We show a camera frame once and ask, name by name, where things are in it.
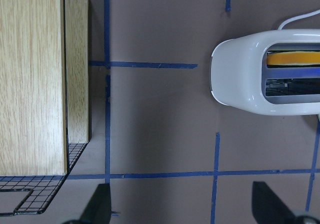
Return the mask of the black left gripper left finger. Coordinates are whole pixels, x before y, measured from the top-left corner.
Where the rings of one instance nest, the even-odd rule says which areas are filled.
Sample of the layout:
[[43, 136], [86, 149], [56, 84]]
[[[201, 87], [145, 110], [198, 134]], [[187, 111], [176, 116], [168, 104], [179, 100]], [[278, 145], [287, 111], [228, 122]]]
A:
[[111, 220], [111, 188], [109, 183], [101, 183], [95, 189], [80, 216], [82, 224], [109, 224]]

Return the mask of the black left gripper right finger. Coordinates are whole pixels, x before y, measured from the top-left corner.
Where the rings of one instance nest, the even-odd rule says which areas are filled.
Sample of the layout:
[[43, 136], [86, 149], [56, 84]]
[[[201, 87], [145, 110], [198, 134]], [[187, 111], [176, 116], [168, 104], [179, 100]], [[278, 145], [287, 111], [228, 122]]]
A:
[[320, 219], [306, 212], [296, 214], [264, 181], [252, 183], [252, 215], [258, 224], [318, 224]]

